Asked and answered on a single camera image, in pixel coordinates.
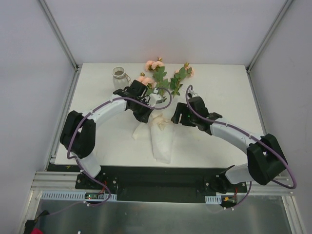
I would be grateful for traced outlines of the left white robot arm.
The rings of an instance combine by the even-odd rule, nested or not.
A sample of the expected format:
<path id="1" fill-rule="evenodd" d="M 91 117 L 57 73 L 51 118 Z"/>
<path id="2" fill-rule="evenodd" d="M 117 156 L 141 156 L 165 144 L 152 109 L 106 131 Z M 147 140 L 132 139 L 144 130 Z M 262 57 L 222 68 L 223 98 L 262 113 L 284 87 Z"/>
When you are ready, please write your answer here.
<path id="1" fill-rule="evenodd" d="M 117 89 L 112 96 L 89 112 L 69 112 L 60 135 L 60 143 L 70 151 L 84 172 L 88 174 L 86 184 L 93 190 L 99 189 L 103 178 L 95 153 L 96 131 L 104 122 L 122 113 L 131 110 L 139 122 L 147 123 L 152 109 L 162 97 L 156 92 L 147 94 L 147 87 L 139 81 L 133 81 L 124 89 Z"/>

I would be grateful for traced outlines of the pink rose stem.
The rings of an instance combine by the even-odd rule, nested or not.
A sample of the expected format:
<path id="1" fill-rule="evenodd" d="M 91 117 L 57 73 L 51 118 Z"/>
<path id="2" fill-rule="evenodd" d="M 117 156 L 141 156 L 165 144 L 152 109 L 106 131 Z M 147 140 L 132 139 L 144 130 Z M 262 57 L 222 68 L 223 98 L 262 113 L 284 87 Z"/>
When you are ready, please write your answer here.
<path id="1" fill-rule="evenodd" d="M 183 86 L 183 80 L 194 76 L 193 67 L 187 62 L 179 70 L 174 72 L 172 78 L 170 78 L 169 87 L 171 95 L 173 97 L 180 95 L 180 88 Z"/>
<path id="2" fill-rule="evenodd" d="M 147 78 L 147 85 L 150 88 L 157 87 L 169 87 L 169 81 L 167 79 L 167 72 L 165 71 L 165 65 L 161 57 L 158 57 L 157 60 L 148 60 L 145 64 L 145 71 L 152 74 L 151 78 Z"/>
<path id="3" fill-rule="evenodd" d="M 141 82 L 150 89 L 153 89 L 156 86 L 155 79 L 153 77 L 146 76 L 143 72 L 140 73 L 140 76 L 137 78 L 137 81 Z"/>

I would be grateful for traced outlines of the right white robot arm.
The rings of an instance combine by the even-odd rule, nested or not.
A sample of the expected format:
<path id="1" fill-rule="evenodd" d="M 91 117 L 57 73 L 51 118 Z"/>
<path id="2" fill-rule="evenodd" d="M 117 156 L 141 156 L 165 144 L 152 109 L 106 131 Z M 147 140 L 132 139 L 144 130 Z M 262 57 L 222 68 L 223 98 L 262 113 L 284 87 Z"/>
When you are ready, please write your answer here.
<path id="1" fill-rule="evenodd" d="M 222 115 L 209 112 L 201 97 L 191 97 L 187 103 L 179 102 L 171 121 L 174 124 L 197 127 L 202 132 L 225 140 L 247 156 L 247 163 L 232 165 L 212 177 L 209 186 L 215 192 L 231 192 L 237 184 L 247 181 L 267 185 L 288 164 L 275 136 L 251 136 L 228 123 Z"/>

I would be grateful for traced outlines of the pink rose stem top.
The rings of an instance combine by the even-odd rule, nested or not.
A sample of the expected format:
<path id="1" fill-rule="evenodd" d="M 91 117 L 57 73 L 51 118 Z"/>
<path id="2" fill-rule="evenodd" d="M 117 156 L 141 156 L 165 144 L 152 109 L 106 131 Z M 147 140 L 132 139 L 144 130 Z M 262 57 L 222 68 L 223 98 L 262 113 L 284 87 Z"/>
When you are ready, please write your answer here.
<path id="1" fill-rule="evenodd" d="M 169 81 L 167 79 L 167 72 L 165 71 L 165 65 L 161 57 L 158 57 L 157 60 L 148 60 L 145 64 L 145 71 L 152 74 L 151 78 L 147 78 L 147 85 L 150 88 L 157 87 L 169 87 Z"/>

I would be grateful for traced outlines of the white wrapping paper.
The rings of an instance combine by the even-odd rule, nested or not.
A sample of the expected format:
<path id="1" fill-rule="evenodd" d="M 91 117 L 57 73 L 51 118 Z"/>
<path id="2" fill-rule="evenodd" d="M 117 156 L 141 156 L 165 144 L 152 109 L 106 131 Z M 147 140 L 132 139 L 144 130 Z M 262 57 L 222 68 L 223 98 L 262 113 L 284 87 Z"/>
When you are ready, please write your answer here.
<path id="1" fill-rule="evenodd" d="M 158 127 L 150 127 L 149 121 L 152 115 L 163 114 L 165 118 L 170 119 L 171 114 L 173 114 L 173 108 L 168 107 L 164 110 L 154 110 L 152 111 L 148 123 L 140 123 L 132 134 L 132 138 L 144 139 L 147 138 L 147 133 L 150 133 L 152 152 L 154 159 L 159 163 L 170 164 L 172 158 L 172 144 L 174 139 L 174 124 L 166 126 L 166 128 L 161 131 Z"/>

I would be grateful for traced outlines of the cream ribbon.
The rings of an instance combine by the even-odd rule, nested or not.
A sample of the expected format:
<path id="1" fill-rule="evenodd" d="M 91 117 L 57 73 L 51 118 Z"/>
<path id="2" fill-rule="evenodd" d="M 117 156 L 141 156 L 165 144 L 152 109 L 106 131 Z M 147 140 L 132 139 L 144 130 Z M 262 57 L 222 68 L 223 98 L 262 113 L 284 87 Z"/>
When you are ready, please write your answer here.
<path id="1" fill-rule="evenodd" d="M 163 131 L 166 126 L 173 124 L 173 122 L 165 118 L 163 114 L 152 115 L 151 120 L 149 121 L 149 126 L 152 128 L 154 126 L 158 127 L 159 130 Z"/>

